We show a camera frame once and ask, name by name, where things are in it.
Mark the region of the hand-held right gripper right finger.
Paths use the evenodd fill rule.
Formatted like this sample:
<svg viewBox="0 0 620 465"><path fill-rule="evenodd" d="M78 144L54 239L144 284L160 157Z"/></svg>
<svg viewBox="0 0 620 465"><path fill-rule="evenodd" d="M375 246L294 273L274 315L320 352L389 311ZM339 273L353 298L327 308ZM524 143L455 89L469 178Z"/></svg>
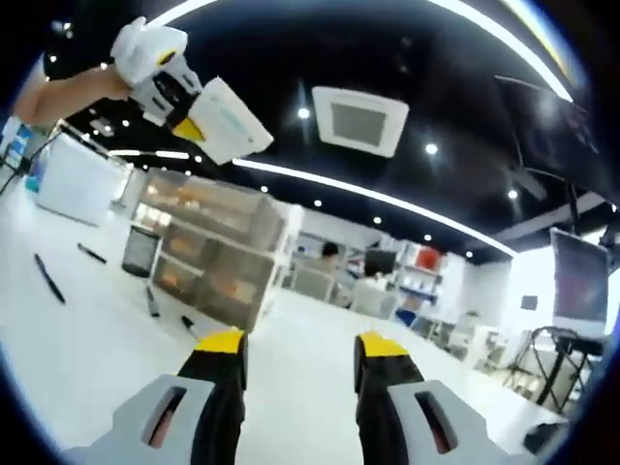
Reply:
<svg viewBox="0 0 620 465"><path fill-rule="evenodd" d="M526 464L487 434L486 421L409 352L375 331L354 344L356 424L365 464Z"/></svg>

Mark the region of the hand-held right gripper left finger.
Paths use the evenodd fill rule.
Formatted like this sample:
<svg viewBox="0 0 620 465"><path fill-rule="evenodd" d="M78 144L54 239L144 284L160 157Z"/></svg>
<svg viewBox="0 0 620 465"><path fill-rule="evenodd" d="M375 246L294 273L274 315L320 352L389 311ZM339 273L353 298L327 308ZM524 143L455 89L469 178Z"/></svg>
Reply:
<svg viewBox="0 0 620 465"><path fill-rule="evenodd" d="M204 337L178 373L120 405L108 432L67 449L69 464L233 464L245 419L247 334Z"/></svg>

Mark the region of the person's left hand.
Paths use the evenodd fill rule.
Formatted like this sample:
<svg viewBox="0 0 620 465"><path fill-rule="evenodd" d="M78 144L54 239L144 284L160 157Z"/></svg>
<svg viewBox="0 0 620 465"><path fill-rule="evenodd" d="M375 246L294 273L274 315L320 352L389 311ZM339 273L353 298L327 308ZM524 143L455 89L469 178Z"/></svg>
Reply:
<svg viewBox="0 0 620 465"><path fill-rule="evenodd" d="M119 75L115 65L107 65L104 69L97 69L98 72L98 89L101 91L103 98L114 101L125 101L129 98L131 87Z"/></svg>

